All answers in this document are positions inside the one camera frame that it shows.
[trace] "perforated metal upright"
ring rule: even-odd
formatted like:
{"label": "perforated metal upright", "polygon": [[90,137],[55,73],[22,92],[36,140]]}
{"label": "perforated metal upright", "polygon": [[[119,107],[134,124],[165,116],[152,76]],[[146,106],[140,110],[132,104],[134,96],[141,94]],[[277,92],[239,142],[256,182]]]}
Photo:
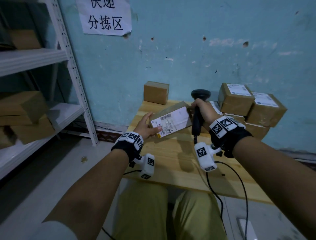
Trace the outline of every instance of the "perforated metal upright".
{"label": "perforated metal upright", "polygon": [[95,127],[94,127],[90,109],[87,103],[86,95],[82,87],[80,74],[78,71],[76,60],[73,55],[73,51],[72,51],[69,37],[65,28],[64,20],[59,8],[58,1],[45,0],[45,3],[47,6],[49,15],[51,17],[52,23],[54,25],[56,37],[59,42],[60,48],[61,50],[66,51],[67,59],[68,59],[67,68],[71,77],[71,81],[76,90],[79,103],[81,106],[84,107],[84,119],[85,119],[87,128],[89,130],[92,144],[93,146],[96,146],[99,143],[99,140],[95,131]]}

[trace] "teal painted wall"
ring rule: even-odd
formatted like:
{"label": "teal painted wall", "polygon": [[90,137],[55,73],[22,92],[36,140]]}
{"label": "teal painted wall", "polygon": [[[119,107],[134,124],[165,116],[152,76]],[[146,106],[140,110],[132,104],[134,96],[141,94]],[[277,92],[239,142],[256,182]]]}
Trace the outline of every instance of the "teal painted wall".
{"label": "teal painted wall", "polygon": [[[222,82],[247,84],[288,108],[264,142],[316,153],[315,1],[131,0],[127,39],[84,35],[75,0],[60,6],[95,121],[128,125],[148,80],[169,83],[169,99],[188,101],[193,89],[216,100]],[[76,102],[67,78],[60,73],[62,90]]]}

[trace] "wooden tabletop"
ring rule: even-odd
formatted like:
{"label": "wooden tabletop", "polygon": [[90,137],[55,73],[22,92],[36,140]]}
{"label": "wooden tabletop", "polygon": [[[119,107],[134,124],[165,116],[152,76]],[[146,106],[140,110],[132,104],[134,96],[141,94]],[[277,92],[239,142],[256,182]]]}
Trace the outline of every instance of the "wooden tabletop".
{"label": "wooden tabletop", "polygon": [[[148,112],[159,112],[179,101],[168,100],[166,105],[143,102],[136,116],[131,122],[128,131],[132,131],[141,118]],[[211,144],[209,133],[201,133],[198,142]],[[141,155],[151,153],[155,156],[155,173],[149,182],[174,185],[179,188],[194,189],[210,192],[206,174],[200,168],[196,158],[191,135],[191,127],[179,130],[161,139],[153,136],[145,140]],[[214,155],[215,161],[229,164],[239,174],[244,182],[248,200],[272,203],[254,179],[234,158],[218,157]],[[128,167],[126,172],[137,169]],[[124,177],[142,180],[138,173],[127,174]],[[237,175],[223,164],[217,164],[217,169],[209,172],[210,184],[214,191],[223,196],[245,198],[245,194]]]}

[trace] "person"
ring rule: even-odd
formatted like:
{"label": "person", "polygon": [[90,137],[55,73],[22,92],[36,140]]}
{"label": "person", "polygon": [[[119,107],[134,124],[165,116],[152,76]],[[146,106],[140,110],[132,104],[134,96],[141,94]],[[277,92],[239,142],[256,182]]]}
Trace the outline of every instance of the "person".
{"label": "person", "polygon": [[[208,102],[196,99],[192,106],[199,106],[206,128],[220,117]],[[160,131],[146,125],[150,114],[134,130],[143,139]],[[314,239],[316,173],[252,136],[239,140],[232,153],[293,225]],[[128,164],[124,150],[112,150],[65,193],[31,239],[96,239]],[[118,207],[115,239],[167,239],[163,186],[139,182],[121,195]],[[212,194],[182,193],[173,223],[177,239],[227,239]]]}

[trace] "white shelving unit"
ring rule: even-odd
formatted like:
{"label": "white shelving unit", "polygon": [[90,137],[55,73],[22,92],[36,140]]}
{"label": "white shelving unit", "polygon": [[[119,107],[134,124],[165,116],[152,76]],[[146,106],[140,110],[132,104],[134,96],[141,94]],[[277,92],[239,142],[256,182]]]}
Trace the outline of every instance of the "white shelving unit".
{"label": "white shelving unit", "polygon": [[[89,130],[89,136],[92,140],[92,145],[96,146],[99,141],[93,125],[90,109],[82,87],[81,78],[78,72],[77,64],[74,59],[73,51],[70,45],[68,34],[64,25],[64,21],[60,12],[57,0],[7,0],[12,2],[32,2],[44,3],[47,6],[51,21],[56,32],[57,43],[55,49],[34,49],[34,50],[16,50],[0,52],[0,77],[18,73],[33,68],[46,66],[50,64],[66,61],[72,84],[76,90],[76,94],[80,105],[54,103],[49,102],[50,110],[47,115],[52,122],[55,135],[63,128],[74,121],[81,114],[84,114],[84,119]],[[55,88],[57,78],[57,67],[53,68],[52,73],[52,88]],[[19,140],[16,144],[9,148],[0,150],[0,179],[22,163],[32,153],[38,150],[54,135],[23,145]]]}

